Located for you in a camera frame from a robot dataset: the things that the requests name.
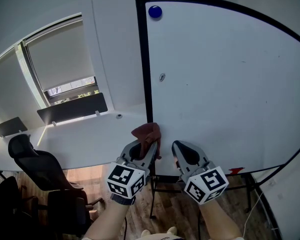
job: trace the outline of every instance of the whiteboard frame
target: whiteboard frame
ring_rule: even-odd
[[[146,3],[148,2],[183,2],[183,3],[195,3],[202,4],[208,6],[214,6],[219,8],[224,8],[227,10],[235,11],[241,14],[245,14],[247,16],[253,17],[260,21],[263,21],[283,32],[293,37],[297,41],[300,42],[300,36],[276,21],[275,19],[253,10],[251,8],[245,7],[243,5],[239,5],[233,2],[225,1],[225,0],[135,0],[136,4],[136,13],[138,20],[138,30],[139,30],[139,41],[140,41],[140,53],[141,53],[141,62],[142,62],[142,73],[143,73],[143,86],[144,86],[144,96],[145,96],[145,107],[146,107],[146,118],[148,123],[153,123],[153,106],[152,106],[152,88],[151,88],[151,71],[150,71],[150,56],[149,56],[149,43],[148,43],[148,27],[147,27],[147,11],[146,11]],[[283,169],[294,157],[296,157],[300,153],[300,149],[296,151],[295,154],[291,156],[291,158],[284,164],[278,164],[278,166],[273,166],[269,168],[264,168],[255,171],[238,173],[236,175],[244,175],[255,172],[261,172],[273,168],[278,168],[274,172],[276,174],[280,170]]]

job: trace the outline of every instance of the wooden floor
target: wooden floor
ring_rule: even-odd
[[[101,214],[107,204],[110,202],[110,193],[107,190],[104,175],[106,174],[107,166],[93,166],[80,169],[71,169],[64,171],[67,179],[76,182],[84,187],[87,194],[88,202],[91,202],[99,197],[105,200],[105,203],[97,203],[95,208],[97,211],[91,211],[92,219],[97,218]],[[230,185],[239,186],[242,184],[240,176],[229,177]],[[24,173],[20,172],[18,176],[18,184],[26,185],[27,190],[23,192],[23,197],[37,196],[39,204],[46,205],[48,191],[41,191],[33,181]],[[179,190],[177,184],[159,183],[157,189],[175,189]],[[258,197],[255,192],[251,193],[252,206],[256,203]],[[237,189],[226,191],[218,199],[219,204],[226,213],[233,218],[239,225],[241,231],[244,231],[244,224],[248,217],[245,213],[247,208],[247,196],[245,189]],[[199,208],[197,203],[184,193],[155,193],[155,202],[153,213],[156,219],[150,219],[150,208],[152,202],[152,193],[150,184],[143,188],[142,192],[137,194],[135,204],[130,208],[127,218],[127,235],[126,240],[135,240],[140,237],[144,229],[150,230],[151,233],[165,233],[167,229],[176,226],[178,236],[186,240],[198,239],[198,213]],[[39,221],[43,225],[47,225],[46,211],[39,211]],[[118,240],[123,239],[125,224],[123,222],[122,229]],[[208,240],[209,235],[205,223],[201,217],[200,223],[201,239]],[[74,235],[63,235],[64,239],[78,239]],[[264,213],[261,202],[257,204],[246,225],[246,240],[274,240],[276,239],[271,230],[267,217]]]

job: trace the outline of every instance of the white shoe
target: white shoe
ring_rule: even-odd
[[[142,233],[141,233],[141,237],[143,238],[143,237],[145,237],[145,236],[150,236],[151,235],[151,233],[150,233],[150,231],[148,230],[148,229],[145,229],[144,231],[142,231]]]
[[[172,226],[168,229],[168,231],[166,233],[176,236],[177,232],[178,232],[178,229],[175,226]]]

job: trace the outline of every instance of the red cloth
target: red cloth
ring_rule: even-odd
[[[151,147],[152,143],[157,142],[155,159],[161,159],[160,144],[161,132],[160,127],[156,122],[145,123],[134,129],[132,135],[135,136],[141,143],[140,158],[144,158]]]

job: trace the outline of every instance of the watch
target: watch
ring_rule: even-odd
[[[136,197],[132,197],[131,199],[124,198],[118,194],[112,194],[110,197],[113,201],[117,202],[118,204],[124,205],[124,206],[131,206],[135,203]]]

